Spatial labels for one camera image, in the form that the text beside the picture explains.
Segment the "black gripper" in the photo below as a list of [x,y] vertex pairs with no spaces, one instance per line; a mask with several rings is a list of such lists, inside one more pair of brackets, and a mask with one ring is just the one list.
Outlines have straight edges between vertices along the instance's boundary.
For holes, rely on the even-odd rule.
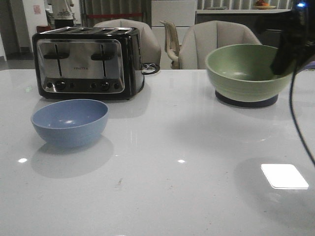
[[270,66],[273,74],[283,74],[292,65],[301,70],[315,59],[313,0],[293,0],[290,11],[260,16],[254,28],[258,33],[280,33],[278,50]]

